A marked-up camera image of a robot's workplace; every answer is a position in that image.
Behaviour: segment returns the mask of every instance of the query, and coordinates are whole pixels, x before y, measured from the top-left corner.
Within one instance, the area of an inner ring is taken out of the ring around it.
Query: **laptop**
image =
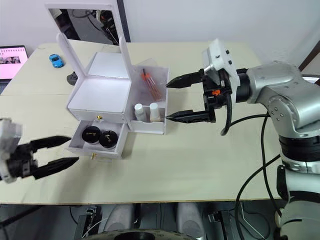
[[[25,46],[0,46],[0,92],[14,78],[27,60],[28,55]]]

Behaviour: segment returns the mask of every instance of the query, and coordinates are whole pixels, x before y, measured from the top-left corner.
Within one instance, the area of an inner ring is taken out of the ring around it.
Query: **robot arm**
[[[184,88],[202,82],[205,111],[179,111],[166,118],[214,123],[214,111],[226,106],[227,120],[221,132],[225,135],[235,103],[264,105],[281,145],[283,165],[277,170],[277,191],[287,205],[280,234],[288,239],[303,239],[299,238],[302,235],[316,239],[317,230],[306,230],[308,226],[319,229],[320,225],[320,86],[304,80],[295,66],[280,61],[236,70],[219,40],[202,56],[203,69],[176,77],[167,87]]]
[[[72,166],[79,159],[78,157],[66,157],[38,167],[38,162],[34,159],[34,153],[38,149],[59,146],[69,141],[70,138],[51,136],[18,145],[21,136],[21,125],[13,123],[9,118],[0,119],[0,180],[6,183],[12,183],[18,177],[34,176],[35,179],[40,179]]]

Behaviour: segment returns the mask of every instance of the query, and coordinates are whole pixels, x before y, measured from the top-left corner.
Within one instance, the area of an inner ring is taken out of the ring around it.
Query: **table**
[[[83,63],[89,53],[106,48],[100,43],[73,41]],[[201,52],[209,42],[128,43],[133,64],[153,58],[159,66],[170,67],[170,77],[191,73],[202,67]],[[259,65],[256,55],[244,43],[227,42],[237,68]],[[78,121],[66,110],[73,86],[66,76],[68,62],[53,68],[48,57],[59,54],[57,43],[40,45],[0,96],[1,117],[11,117],[23,125],[20,143],[53,135],[72,136]],[[168,114],[180,110],[204,109],[201,84],[186,89],[170,89]],[[239,103],[233,120],[265,113],[259,104]],[[220,136],[226,110],[216,111],[217,123],[167,123],[167,135],[129,133],[123,159],[80,157],[72,167],[34,180],[0,182],[0,203],[6,204],[108,204],[132,202],[182,202],[234,200],[244,181],[262,165],[260,131],[263,119],[251,119]],[[280,151],[278,136],[268,121],[265,133],[267,159]],[[35,154],[39,165],[74,156],[60,146]],[[267,169],[275,197],[276,169]],[[254,178],[242,194],[244,200],[268,199],[262,174]]]

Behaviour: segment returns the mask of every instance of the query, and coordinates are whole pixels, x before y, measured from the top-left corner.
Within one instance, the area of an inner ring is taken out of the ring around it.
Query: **white vanity box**
[[[106,0],[104,4],[54,3],[46,4],[46,8],[112,11],[119,37],[119,52],[97,51],[89,64],[83,66],[67,37],[62,32],[57,35],[59,46],[78,76],[66,108],[79,120],[79,124],[67,149],[78,155],[119,159],[128,132],[165,134],[168,105],[166,83],[169,69],[131,64],[117,1]],[[159,106],[162,122],[136,120],[135,104],[142,104],[149,118],[149,105],[155,102],[142,79],[143,69],[152,76],[161,92],[162,100],[156,103]],[[101,132],[107,130],[116,132],[118,141],[115,148],[107,149],[99,143],[92,145],[85,142],[82,139],[82,132],[89,126],[96,126]]]

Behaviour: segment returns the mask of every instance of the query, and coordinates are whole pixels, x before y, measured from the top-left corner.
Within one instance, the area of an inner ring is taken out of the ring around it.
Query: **white cylinder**
[[[158,104],[153,102],[150,104],[150,122],[161,122]]]
[[[134,114],[138,121],[147,122],[147,115],[141,103],[134,106]]]

